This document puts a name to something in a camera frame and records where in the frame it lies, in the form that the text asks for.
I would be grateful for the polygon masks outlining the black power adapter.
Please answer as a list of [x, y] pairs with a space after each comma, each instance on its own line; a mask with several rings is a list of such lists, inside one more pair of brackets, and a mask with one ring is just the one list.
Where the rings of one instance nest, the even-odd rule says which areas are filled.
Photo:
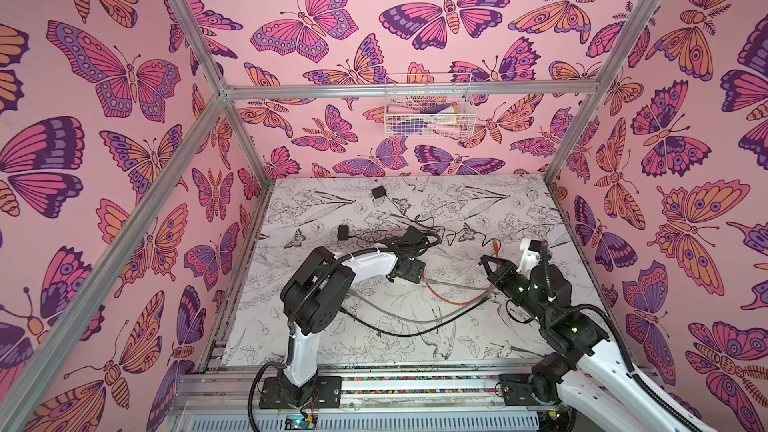
[[337, 228], [336, 240], [343, 252], [398, 250], [403, 247], [403, 234], [404, 230], [400, 229], [355, 229], [342, 224]]
[[374, 200], [381, 199], [383, 202], [387, 202], [392, 206], [393, 211], [390, 213], [392, 218], [397, 219], [403, 224], [412, 226], [424, 235], [433, 238], [436, 244], [441, 244], [443, 242], [444, 234], [439, 232], [435, 225], [428, 225], [426, 220], [421, 219], [419, 215], [411, 217], [408, 214], [408, 206], [406, 206], [402, 200], [398, 201], [390, 197], [384, 186], [374, 187], [371, 190], [371, 194]]

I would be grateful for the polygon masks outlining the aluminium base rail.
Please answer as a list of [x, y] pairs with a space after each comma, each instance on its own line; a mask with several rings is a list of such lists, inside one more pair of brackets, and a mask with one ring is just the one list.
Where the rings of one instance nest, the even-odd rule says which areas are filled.
[[184, 378], [166, 431], [571, 431], [581, 419], [601, 431], [644, 431], [591, 377], [565, 384], [565, 399], [534, 400], [525, 364], [490, 367], [339, 369], [323, 367], [320, 389], [304, 409], [286, 406], [267, 372], [263, 398], [243, 369]]

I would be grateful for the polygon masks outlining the aluminium frame post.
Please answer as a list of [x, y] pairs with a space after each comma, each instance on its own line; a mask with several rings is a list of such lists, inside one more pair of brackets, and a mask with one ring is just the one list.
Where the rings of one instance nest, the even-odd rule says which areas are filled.
[[193, 6], [192, 0], [167, 1], [176, 18], [176, 23], [185, 35], [189, 50], [197, 59], [199, 68], [213, 91], [213, 98], [220, 102], [216, 110], [225, 116], [231, 124], [235, 137], [238, 139], [241, 150], [244, 152], [255, 177], [262, 185], [270, 184], [271, 181], [263, 171], [257, 150], [234, 106], [230, 92], [231, 87], [224, 79], [224, 75], [208, 45], [203, 26], [198, 20], [197, 6]]

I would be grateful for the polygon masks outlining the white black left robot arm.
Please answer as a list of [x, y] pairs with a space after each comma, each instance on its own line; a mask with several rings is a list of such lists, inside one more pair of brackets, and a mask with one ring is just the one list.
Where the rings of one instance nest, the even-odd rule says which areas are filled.
[[417, 283], [425, 264], [420, 260], [440, 243], [410, 226], [400, 237], [368, 248], [334, 253], [313, 249], [280, 292], [288, 327], [287, 354], [281, 363], [267, 362], [264, 370], [277, 370], [275, 393], [264, 390], [283, 406], [300, 408], [318, 393], [318, 351], [321, 333], [341, 311], [352, 286], [375, 277], [404, 278]]

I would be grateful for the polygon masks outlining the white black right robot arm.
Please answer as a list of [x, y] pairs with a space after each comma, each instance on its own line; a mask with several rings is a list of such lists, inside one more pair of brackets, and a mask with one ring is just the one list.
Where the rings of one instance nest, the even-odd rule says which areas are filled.
[[551, 264], [546, 242], [525, 239], [520, 252], [517, 263], [484, 255], [479, 264], [552, 350], [528, 378], [536, 402], [570, 408], [605, 431], [708, 430], [634, 364], [603, 309], [572, 304], [572, 285]]

